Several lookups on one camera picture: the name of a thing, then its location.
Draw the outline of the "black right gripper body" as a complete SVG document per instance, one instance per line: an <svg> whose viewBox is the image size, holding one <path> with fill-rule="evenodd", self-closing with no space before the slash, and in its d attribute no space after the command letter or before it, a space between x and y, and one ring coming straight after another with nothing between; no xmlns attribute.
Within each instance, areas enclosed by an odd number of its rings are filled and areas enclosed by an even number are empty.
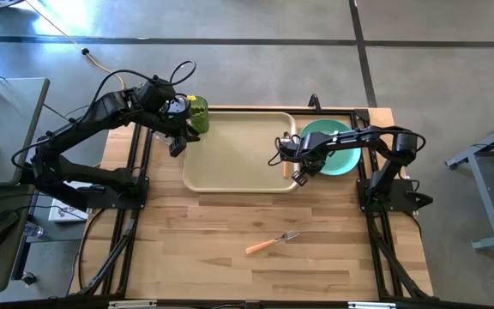
<svg viewBox="0 0 494 309"><path fill-rule="evenodd" d="M309 164L312 161L326 160L328 143L329 134L308 133L298 142L298 157L295 161L309 170Z"/></svg>

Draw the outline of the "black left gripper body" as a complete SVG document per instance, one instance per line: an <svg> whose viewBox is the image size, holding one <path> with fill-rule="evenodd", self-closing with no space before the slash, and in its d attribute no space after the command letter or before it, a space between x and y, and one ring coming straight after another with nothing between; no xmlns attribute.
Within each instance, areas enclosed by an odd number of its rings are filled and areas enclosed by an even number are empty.
<svg viewBox="0 0 494 309"><path fill-rule="evenodd" d="M165 136L185 137L186 127L191 126L188 123L188 118L169 118L166 116L168 101L177 95L173 86L157 82L145 82L136 91L136 107L139 110L135 111L135 122L163 133Z"/></svg>

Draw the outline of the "green faceted plastic cup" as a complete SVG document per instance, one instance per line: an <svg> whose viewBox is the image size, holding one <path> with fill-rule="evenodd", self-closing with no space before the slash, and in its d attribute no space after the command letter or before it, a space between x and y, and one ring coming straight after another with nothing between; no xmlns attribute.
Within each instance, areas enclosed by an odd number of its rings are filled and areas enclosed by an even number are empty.
<svg viewBox="0 0 494 309"><path fill-rule="evenodd" d="M208 103L205 98L196 95L188 95L190 104L191 126L200 134L209 131Z"/></svg>

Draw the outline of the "teal plate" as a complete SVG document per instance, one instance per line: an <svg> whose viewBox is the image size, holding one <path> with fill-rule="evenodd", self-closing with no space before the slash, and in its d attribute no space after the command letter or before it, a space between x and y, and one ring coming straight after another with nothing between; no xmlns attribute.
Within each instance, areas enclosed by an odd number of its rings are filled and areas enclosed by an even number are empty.
<svg viewBox="0 0 494 309"><path fill-rule="evenodd" d="M304 137L312 132L322 132L324 134L332 134L336 131L349 131L351 128L342 122L330 118L320 118L307 124L300 132L300 136ZM320 171L326 176L340 176L349 173L358 165L361 157L360 148L352 148L346 150L337 150L334 154L326 159L325 166Z"/></svg>

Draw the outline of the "fork with orange handle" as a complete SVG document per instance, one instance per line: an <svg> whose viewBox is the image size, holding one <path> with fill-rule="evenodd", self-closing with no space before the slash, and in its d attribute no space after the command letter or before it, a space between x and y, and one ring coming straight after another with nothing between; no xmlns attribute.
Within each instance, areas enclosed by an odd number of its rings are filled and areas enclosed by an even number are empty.
<svg viewBox="0 0 494 309"><path fill-rule="evenodd" d="M267 240L267 241L264 241L264 242L259 243L259 244L256 244L256 245L252 245L252 246L246 248L244 250L244 252L247 255L250 255L250 254L255 253L257 251L260 251L260 250L263 250L265 248L268 248L271 245L275 245L278 242L286 241L286 240L290 240L290 239L294 239L295 237L297 237L299 235L300 235L300 232L298 230L291 230L291 231L288 231L286 233L283 233L278 238Z"/></svg>

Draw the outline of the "beige plastic tray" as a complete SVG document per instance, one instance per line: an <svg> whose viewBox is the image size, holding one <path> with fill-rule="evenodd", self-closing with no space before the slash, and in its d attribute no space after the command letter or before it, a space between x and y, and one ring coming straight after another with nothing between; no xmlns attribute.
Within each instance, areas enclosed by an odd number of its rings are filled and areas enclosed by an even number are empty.
<svg viewBox="0 0 494 309"><path fill-rule="evenodd" d="M287 193L297 184L284 176L274 140L295 134L284 112L210 112L209 131L185 150L183 182L198 193Z"/></svg>

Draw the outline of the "white printed box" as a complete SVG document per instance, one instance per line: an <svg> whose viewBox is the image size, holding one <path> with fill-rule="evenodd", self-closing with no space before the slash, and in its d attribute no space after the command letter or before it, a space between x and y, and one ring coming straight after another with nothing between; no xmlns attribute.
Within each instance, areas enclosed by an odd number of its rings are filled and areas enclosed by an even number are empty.
<svg viewBox="0 0 494 309"><path fill-rule="evenodd" d="M54 198L51 203L50 212L48 215L48 221L56 223L85 221L87 219L87 213L75 209L68 204Z"/></svg>

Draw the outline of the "grey desk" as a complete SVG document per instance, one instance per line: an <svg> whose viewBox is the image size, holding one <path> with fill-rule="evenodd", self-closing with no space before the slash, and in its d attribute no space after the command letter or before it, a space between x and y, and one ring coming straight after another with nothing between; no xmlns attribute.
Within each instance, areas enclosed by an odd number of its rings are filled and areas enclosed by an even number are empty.
<svg viewBox="0 0 494 309"><path fill-rule="evenodd" d="M49 86L44 77L0 79L0 186L19 183L27 154L18 151L33 141Z"/></svg>

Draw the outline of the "clear water bottle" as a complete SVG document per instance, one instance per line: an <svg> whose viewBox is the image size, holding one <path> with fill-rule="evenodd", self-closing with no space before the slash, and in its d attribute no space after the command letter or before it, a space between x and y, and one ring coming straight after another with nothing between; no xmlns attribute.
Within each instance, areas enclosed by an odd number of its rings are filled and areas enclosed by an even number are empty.
<svg viewBox="0 0 494 309"><path fill-rule="evenodd" d="M45 230L42 226L27 221L23 233L26 237L40 238L44 235L44 232Z"/></svg>

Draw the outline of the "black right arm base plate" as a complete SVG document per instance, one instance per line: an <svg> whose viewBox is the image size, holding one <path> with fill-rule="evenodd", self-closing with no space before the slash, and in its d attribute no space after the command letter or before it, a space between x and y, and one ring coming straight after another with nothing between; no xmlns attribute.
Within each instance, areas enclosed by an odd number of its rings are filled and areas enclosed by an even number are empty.
<svg viewBox="0 0 494 309"><path fill-rule="evenodd" d="M358 179L356 182L359 208L362 211L402 211L413 212L422 207L425 197L416 192L413 182L394 179L389 191L371 193L371 181Z"/></svg>

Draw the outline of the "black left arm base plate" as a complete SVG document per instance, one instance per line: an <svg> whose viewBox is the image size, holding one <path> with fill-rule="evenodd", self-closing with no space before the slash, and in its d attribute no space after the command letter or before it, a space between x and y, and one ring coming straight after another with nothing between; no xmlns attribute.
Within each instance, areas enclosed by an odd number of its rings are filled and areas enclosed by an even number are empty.
<svg viewBox="0 0 494 309"><path fill-rule="evenodd" d="M146 205L149 178L138 178L134 193L117 192L107 185L81 187L78 191L87 197L88 209L143 209Z"/></svg>

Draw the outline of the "silver metal bracket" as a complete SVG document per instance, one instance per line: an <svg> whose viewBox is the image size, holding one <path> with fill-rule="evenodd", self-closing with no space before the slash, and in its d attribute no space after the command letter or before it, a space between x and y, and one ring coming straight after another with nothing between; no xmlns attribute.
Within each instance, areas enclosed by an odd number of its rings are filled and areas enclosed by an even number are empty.
<svg viewBox="0 0 494 309"><path fill-rule="evenodd" d="M115 300L110 301L107 309L155 309L156 300Z"/></svg>
<svg viewBox="0 0 494 309"><path fill-rule="evenodd" d="M348 301L348 309L397 309L395 303L369 302L369 301Z"/></svg>

